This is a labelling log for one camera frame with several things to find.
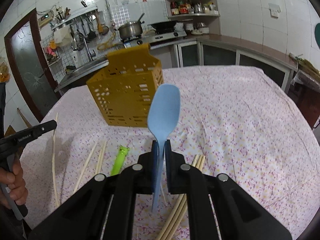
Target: brown plastic basket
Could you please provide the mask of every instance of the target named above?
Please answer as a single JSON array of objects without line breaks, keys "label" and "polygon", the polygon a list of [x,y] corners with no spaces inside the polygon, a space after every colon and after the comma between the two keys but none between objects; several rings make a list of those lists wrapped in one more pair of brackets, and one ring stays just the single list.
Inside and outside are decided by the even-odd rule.
[{"label": "brown plastic basket", "polygon": [[108,54],[109,65],[87,81],[107,124],[147,127],[151,102],[164,83],[161,62],[149,44]]}]

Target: brown countertop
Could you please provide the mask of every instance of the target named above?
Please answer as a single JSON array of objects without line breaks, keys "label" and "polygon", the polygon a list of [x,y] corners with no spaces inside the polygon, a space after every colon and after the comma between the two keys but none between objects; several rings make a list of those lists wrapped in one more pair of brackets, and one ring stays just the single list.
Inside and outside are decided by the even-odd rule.
[{"label": "brown countertop", "polygon": [[271,59],[275,59],[279,61],[280,63],[287,65],[289,68],[298,71],[296,63],[289,58],[288,55],[272,49],[270,47],[267,47],[262,44],[258,44],[252,41],[247,41],[239,38],[229,37],[229,36],[223,36],[223,35],[217,35],[217,34],[203,34],[201,36],[195,36],[195,35],[187,35],[186,37],[175,39],[173,41],[162,41],[153,43],[151,45],[151,49],[157,49],[169,45],[179,44],[186,41],[207,41],[212,42],[212,44],[226,44],[233,47],[236,47],[237,49],[244,49],[247,51],[258,53],[264,57],[268,57]]}]

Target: blue spoon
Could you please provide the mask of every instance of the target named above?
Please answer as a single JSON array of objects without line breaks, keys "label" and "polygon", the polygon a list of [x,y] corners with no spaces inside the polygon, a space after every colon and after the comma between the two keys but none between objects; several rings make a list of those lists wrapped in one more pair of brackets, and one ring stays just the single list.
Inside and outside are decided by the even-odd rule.
[{"label": "blue spoon", "polygon": [[180,91],[174,85],[162,84],[153,97],[149,114],[148,128],[156,138],[158,152],[154,156],[155,171],[153,174],[154,192],[152,212],[158,207],[161,175],[164,162],[164,143],[170,133],[176,128],[180,114]]}]

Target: floral tablecloth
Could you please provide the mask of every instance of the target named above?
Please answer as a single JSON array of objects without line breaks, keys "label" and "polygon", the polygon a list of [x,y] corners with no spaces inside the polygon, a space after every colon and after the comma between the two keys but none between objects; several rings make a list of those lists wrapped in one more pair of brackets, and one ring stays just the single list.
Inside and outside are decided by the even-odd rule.
[{"label": "floral tablecloth", "polygon": [[[177,128],[170,135],[172,150],[191,163],[204,154],[204,173],[227,173],[291,232],[293,239],[307,227],[320,206],[320,147],[296,105],[264,73],[254,67],[199,66],[163,70],[166,83],[181,92]],[[108,126],[87,86],[69,90],[43,122],[57,127],[56,180],[66,201],[73,192],[95,142],[96,152],[81,186],[94,175],[98,154],[108,141],[102,172],[108,175],[119,145],[130,147],[124,167],[151,150],[146,128]],[[31,227],[54,211],[52,132],[25,148],[21,162],[29,189],[26,221]],[[158,213],[151,213],[151,195],[136,201],[133,239],[155,239],[169,216],[176,195],[160,197]],[[174,239],[188,238],[185,217]]]}]

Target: silver screw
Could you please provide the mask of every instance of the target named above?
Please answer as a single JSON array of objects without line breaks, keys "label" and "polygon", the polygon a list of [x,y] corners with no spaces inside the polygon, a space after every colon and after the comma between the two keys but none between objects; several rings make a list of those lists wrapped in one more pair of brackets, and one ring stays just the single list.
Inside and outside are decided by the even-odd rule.
[{"label": "silver screw", "polygon": [[103,181],[105,178],[105,176],[103,174],[97,174],[96,176],[94,176],[94,179],[96,181]]},{"label": "silver screw", "polygon": [[183,171],[188,171],[188,170],[190,170],[190,168],[191,168],[190,165],[186,164],[186,163],[184,163],[180,166],[180,169],[182,169]]},{"label": "silver screw", "polygon": [[228,180],[228,176],[226,175],[226,174],[220,174],[219,176],[218,176],[218,179],[220,179],[221,181],[227,181]]},{"label": "silver screw", "polygon": [[143,166],[141,164],[135,164],[135,165],[132,166],[132,169],[134,171],[141,171],[142,168],[143,168]]}]

